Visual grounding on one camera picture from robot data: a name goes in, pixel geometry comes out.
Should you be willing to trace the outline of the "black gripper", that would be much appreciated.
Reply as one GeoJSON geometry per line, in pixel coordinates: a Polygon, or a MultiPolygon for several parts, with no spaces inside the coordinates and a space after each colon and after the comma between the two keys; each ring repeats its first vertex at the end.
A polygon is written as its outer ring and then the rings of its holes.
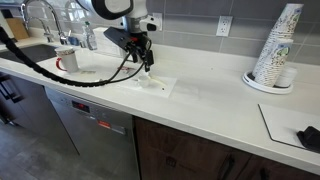
{"type": "Polygon", "coordinates": [[[151,50],[152,41],[146,33],[130,34],[124,29],[110,27],[103,34],[125,52],[130,53],[133,63],[141,60],[145,62],[145,71],[150,71],[154,57],[151,50]]]}

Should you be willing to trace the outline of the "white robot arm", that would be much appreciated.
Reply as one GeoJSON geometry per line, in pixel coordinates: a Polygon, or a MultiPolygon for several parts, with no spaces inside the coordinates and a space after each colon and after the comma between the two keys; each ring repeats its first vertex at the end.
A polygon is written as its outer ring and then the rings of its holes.
{"type": "Polygon", "coordinates": [[[104,36],[133,57],[148,72],[154,64],[152,40],[148,33],[158,31],[160,20],[148,14],[146,0],[76,0],[86,11],[106,20],[122,19],[122,28],[109,27],[104,36]]]}

